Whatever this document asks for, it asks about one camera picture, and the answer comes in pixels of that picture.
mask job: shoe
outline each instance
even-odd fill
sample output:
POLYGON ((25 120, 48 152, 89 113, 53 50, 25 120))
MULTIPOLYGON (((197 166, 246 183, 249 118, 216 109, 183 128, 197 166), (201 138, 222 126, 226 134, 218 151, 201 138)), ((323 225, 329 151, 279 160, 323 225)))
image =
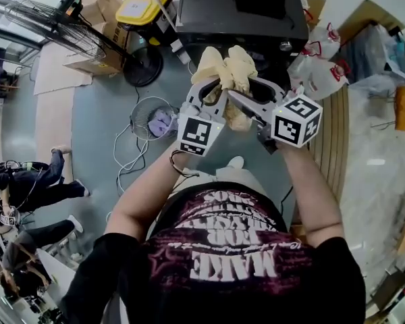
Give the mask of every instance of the shoe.
POLYGON ((54 146, 54 147, 51 149, 51 152, 53 152, 54 150, 60 150, 63 155, 69 154, 69 153, 71 153, 71 151, 72 151, 72 149, 71 149, 70 147, 66 146, 66 145, 54 146))
POLYGON ((78 182, 82 187, 84 187, 84 197, 90 196, 90 191, 87 190, 87 187, 82 184, 81 180, 75 179, 75 181, 78 182))
POLYGON ((71 221, 71 222, 74 224, 75 230, 76 230, 78 233, 84 233, 84 229, 82 228, 81 223, 78 222, 78 221, 76 220, 76 218, 75 218, 73 215, 69 215, 69 217, 68 217, 67 219, 68 219, 69 221, 71 221))
POLYGON ((244 158, 241 156, 235 156, 230 162, 228 162, 227 167, 234 169, 242 169, 244 166, 244 158))

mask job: purple cloth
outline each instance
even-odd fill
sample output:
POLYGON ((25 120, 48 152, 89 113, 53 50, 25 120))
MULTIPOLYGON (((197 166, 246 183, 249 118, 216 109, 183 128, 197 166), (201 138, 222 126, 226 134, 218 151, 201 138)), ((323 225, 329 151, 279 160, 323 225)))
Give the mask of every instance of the purple cloth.
POLYGON ((169 130, 169 125, 171 125, 171 116, 162 109, 158 109, 152 120, 148 122, 150 132, 156 137, 162 137, 169 130))

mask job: concrete floor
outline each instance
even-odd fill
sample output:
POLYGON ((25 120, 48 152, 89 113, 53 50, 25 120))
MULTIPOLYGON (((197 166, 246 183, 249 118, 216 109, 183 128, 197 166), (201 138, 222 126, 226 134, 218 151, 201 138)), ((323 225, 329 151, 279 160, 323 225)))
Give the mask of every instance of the concrete floor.
MULTIPOLYGON (((179 107, 190 88, 190 74, 185 66, 170 53, 164 53, 165 65, 152 84, 139 88, 141 98, 158 96, 179 107)), ((6 100, 3 108, 3 158, 24 161, 35 157, 34 125, 36 100, 34 83, 28 76, 21 78, 20 89, 6 100)), ((129 123, 129 115, 136 103, 136 89, 119 74, 113 78, 98 76, 90 86, 78 87, 74 96, 72 116, 72 163, 74 177, 82 180, 92 192, 90 198, 65 200, 52 207, 41 208, 34 214, 37 227, 65 219, 73 213, 82 222, 85 233, 82 244, 89 250, 94 239, 105 229, 105 218, 117 202, 115 179, 119 166, 113 159, 115 135, 129 123)), ((246 167, 263 184, 273 202, 280 200, 291 183, 279 153, 270 155, 257 142, 254 131, 240 134, 224 129, 222 145, 216 144, 210 155, 197 158, 195 168, 214 173, 232 157, 242 155, 246 167)), ((172 142, 158 140, 149 144, 146 163, 150 165, 172 142)), ((127 131, 117 144, 117 158, 129 162, 138 155, 136 137, 127 131)), ((129 186, 141 172, 122 177, 122 186, 129 186)), ((294 192, 285 201, 284 218, 292 219, 294 192)))

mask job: black trash bin with yellow lid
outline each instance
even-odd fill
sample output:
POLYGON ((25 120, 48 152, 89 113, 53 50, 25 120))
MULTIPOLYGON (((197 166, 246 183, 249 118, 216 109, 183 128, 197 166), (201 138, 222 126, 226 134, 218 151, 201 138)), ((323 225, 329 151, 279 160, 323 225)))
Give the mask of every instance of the black trash bin with yellow lid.
MULTIPOLYGON (((177 11, 172 0, 160 1, 175 21, 177 11)), ((125 0, 116 12, 115 19, 122 28, 139 33, 154 46, 169 46, 177 39, 176 32, 155 0, 125 0)))

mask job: cream colored towel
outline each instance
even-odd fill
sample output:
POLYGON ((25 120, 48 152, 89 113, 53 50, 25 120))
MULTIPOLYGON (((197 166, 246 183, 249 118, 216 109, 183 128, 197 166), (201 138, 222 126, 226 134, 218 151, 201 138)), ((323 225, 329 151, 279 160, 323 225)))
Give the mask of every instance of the cream colored towel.
MULTIPOLYGON (((254 61, 246 51, 239 46, 228 50, 225 60, 222 60, 221 53, 213 47, 207 47, 202 54, 198 69, 191 78, 195 84, 210 76, 219 76, 220 85, 216 86, 205 98, 205 103, 212 103, 225 89, 235 89, 247 95, 251 95, 249 76, 257 76, 254 61)), ((227 125, 234 131, 249 131, 252 120, 244 115, 233 103, 227 102, 223 114, 227 125)))

